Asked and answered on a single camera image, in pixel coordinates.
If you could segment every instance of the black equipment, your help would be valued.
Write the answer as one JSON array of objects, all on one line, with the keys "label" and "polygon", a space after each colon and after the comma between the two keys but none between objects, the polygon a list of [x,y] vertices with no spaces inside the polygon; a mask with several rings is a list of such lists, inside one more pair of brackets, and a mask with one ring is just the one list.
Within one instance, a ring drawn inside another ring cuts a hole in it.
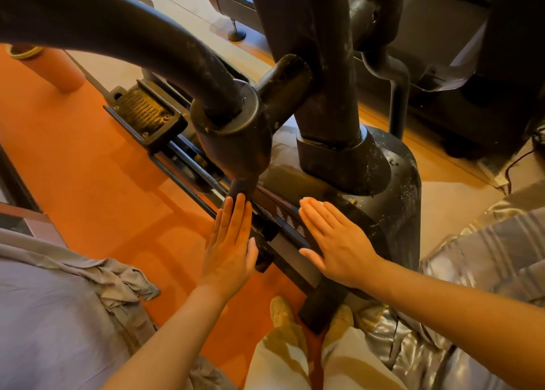
[{"label": "black equipment", "polygon": [[[409,75],[385,49],[403,0],[358,0],[355,8],[348,0],[253,1],[276,61],[256,84],[137,0],[0,0],[0,41],[145,68],[144,80],[114,91],[106,110],[211,216],[227,194],[251,198],[258,269],[276,263],[308,294],[300,315],[319,332],[348,290],[316,278],[316,269],[306,276],[306,259],[280,251],[319,250],[297,213],[302,197],[332,202],[379,255],[418,268],[420,177],[401,142]],[[391,133],[359,124],[354,39],[369,70],[391,83]]]},{"label": "black equipment", "polygon": [[[267,35],[258,16],[259,0],[209,1],[233,23]],[[355,18],[363,16],[356,12],[367,7],[361,1],[350,0],[353,34],[361,29],[376,31],[361,27],[369,24],[367,16],[362,21]],[[403,9],[392,11],[391,16],[399,21],[399,35],[391,39],[387,51],[409,69],[409,112],[444,137],[451,156],[476,159],[488,153],[507,157],[516,153],[531,134],[533,119],[543,115],[545,38],[540,32],[545,25],[545,3],[404,0],[397,5]],[[245,37],[240,30],[238,35],[233,33],[230,39]],[[368,70],[360,53],[367,50],[368,41],[355,34],[353,41],[361,97],[368,99],[371,94],[385,101],[388,83]]]}]

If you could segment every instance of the yellow band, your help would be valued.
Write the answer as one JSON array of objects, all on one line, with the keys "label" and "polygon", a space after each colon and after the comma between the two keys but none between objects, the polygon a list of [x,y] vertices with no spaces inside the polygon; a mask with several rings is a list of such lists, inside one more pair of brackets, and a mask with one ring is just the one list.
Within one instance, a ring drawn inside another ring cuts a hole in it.
[{"label": "yellow band", "polygon": [[41,53],[41,51],[44,49],[43,47],[36,46],[36,47],[33,47],[32,49],[30,49],[28,52],[13,53],[12,48],[13,48],[12,45],[6,45],[6,49],[8,51],[9,56],[12,59],[15,59],[15,60],[25,60],[25,59],[31,58],[31,57],[36,56],[37,54]]}]

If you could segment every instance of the black cable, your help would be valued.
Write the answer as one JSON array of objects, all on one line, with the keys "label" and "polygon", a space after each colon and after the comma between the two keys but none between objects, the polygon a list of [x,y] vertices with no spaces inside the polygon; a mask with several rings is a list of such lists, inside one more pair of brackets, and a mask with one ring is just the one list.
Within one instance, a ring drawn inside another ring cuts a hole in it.
[{"label": "black cable", "polygon": [[520,158],[516,159],[515,161],[513,161],[512,164],[510,164],[507,169],[505,170],[505,179],[507,180],[508,182],[508,193],[507,195],[509,195],[511,192],[513,192],[513,183],[511,182],[511,178],[509,178],[509,170],[515,166],[519,161],[521,161],[522,159],[526,158],[529,154],[531,153],[534,153],[536,151],[536,148],[533,148],[531,151],[529,152],[526,152],[525,154],[523,154]]}]

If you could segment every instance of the pants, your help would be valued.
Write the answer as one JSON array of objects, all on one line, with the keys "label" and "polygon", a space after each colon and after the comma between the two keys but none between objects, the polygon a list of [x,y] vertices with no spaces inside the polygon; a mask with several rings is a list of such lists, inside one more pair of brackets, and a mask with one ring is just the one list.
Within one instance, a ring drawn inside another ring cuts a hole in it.
[{"label": "pants", "polygon": [[[322,347],[324,390],[406,390],[372,354],[361,330],[333,325]],[[245,390],[311,390],[303,329],[284,324],[255,348]]]}]

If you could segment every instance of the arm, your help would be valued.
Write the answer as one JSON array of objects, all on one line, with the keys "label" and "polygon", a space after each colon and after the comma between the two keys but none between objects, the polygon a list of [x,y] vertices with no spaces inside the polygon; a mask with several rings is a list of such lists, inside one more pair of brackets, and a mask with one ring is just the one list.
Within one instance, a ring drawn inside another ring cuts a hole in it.
[{"label": "arm", "polygon": [[324,257],[310,249],[300,252],[325,276],[432,328],[515,388],[545,383],[545,310],[384,260],[330,203],[305,198],[299,211]]},{"label": "arm", "polygon": [[239,194],[219,210],[204,257],[201,280],[185,304],[102,390],[179,390],[223,308],[253,273],[252,207]]}]

